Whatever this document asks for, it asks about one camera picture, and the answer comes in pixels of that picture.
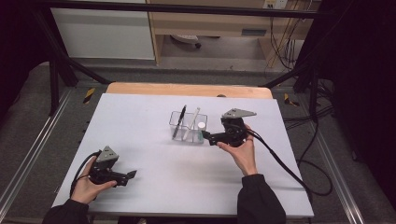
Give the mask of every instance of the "person's right hand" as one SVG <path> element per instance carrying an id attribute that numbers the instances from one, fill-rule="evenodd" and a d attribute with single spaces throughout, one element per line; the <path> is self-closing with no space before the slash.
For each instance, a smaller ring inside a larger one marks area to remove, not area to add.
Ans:
<path id="1" fill-rule="evenodd" d="M 253 136 L 248 134 L 245 143 L 239 147 L 231 147 L 225 143 L 218 142 L 217 146 L 227 151 L 233 156 L 236 165 L 241 169 L 244 175 L 257 174 L 256 160 L 254 157 Z"/>

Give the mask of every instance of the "gray floor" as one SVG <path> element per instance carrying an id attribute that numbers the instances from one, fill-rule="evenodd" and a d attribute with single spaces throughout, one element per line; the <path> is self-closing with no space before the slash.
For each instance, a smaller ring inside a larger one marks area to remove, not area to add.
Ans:
<path id="1" fill-rule="evenodd" d="M 258 42 L 252 38 L 213 38 L 200 37 L 202 48 L 178 43 L 167 37 L 164 42 L 162 63 L 121 62 L 111 60 L 86 60 L 92 70 L 103 77 L 116 81 L 194 83 L 257 86 L 269 79 L 286 72 L 281 66 L 269 69 L 264 55 L 258 50 Z M 93 82 L 90 78 L 78 74 L 80 82 L 75 88 L 64 88 L 69 92 L 69 100 L 64 112 L 59 117 L 47 142 L 43 145 L 35 165 L 26 177 L 19 194 L 7 211 L 7 220 L 15 217 L 42 218 L 51 207 L 56 196 L 54 191 L 62 184 L 68 166 L 78 149 L 78 141 L 88 127 L 87 121 L 106 86 Z M 280 87 L 273 89 L 279 108 L 284 118 L 306 115 L 303 107 L 307 94 L 294 94 L 288 80 Z M 86 105 L 82 101 L 89 87 L 96 87 L 95 93 Z M 284 104 L 284 93 L 290 99 L 298 101 L 301 106 Z M 321 109 L 330 103 L 319 99 Z M 21 97 L 12 106 L 0 126 L 0 191 L 7 189 L 8 183 L 18 171 L 25 155 L 29 152 L 35 138 L 45 125 L 50 111 L 49 71 L 47 66 L 38 66 L 32 71 L 25 83 Z M 327 116 L 319 121 L 319 130 L 325 139 L 336 163 L 349 187 L 353 199 L 365 223 L 396 223 L 396 213 L 364 163 L 351 159 L 347 144 L 337 118 Z M 293 152 L 298 158 L 308 145 L 313 129 L 310 123 L 288 131 Z M 317 140 L 306 155 L 322 169 L 328 170 L 323 160 Z M 302 165 L 304 181 L 314 190 L 325 191 L 329 184 L 323 174 L 315 169 Z M 345 205 L 336 190 L 327 197 L 314 197 L 314 223 L 350 223 Z"/>

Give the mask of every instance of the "wall outlet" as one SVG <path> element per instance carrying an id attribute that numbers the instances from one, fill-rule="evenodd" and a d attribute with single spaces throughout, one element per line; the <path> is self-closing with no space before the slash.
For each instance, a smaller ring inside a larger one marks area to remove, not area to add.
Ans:
<path id="1" fill-rule="evenodd" d="M 285 9 L 288 0 L 276 0 L 274 8 L 276 9 Z"/>
<path id="2" fill-rule="evenodd" d="M 284 9 L 288 0 L 265 0 L 263 8 Z"/>
<path id="3" fill-rule="evenodd" d="M 265 0 L 264 8 L 275 8 L 276 0 Z"/>

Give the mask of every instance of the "black jacket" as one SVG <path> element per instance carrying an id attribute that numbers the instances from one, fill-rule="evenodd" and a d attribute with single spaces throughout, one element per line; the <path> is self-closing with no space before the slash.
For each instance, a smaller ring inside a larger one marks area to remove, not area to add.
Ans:
<path id="1" fill-rule="evenodd" d="M 238 194 L 237 219 L 239 224 L 286 223 L 286 213 L 263 175 L 242 178 Z M 88 205 L 67 200 L 64 205 L 51 208 L 43 224 L 88 224 Z"/>

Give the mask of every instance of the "metal bracket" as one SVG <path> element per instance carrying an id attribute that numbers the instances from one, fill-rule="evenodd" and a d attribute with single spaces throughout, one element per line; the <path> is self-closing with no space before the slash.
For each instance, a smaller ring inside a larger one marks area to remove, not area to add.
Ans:
<path id="1" fill-rule="evenodd" d="M 111 161 L 111 160 L 117 160 L 119 158 L 119 155 L 113 151 L 109 146 L 106 146 L 105 149 L 101 152 L 99 157 L 96 159 L 97 162 L 101 161 Z"/>
<path id="2" fill-rule="evenodd" d="M 257 113 L 255 112 L 250 112 L 247 110 L 241 110 L 237 108 L 233 108 L 226 112 L 225 114 L 222 115 L 223 118 L 225 119 L 238 119 L 242 117 L 249 117 L 249 116 L 256 116 Z"/>

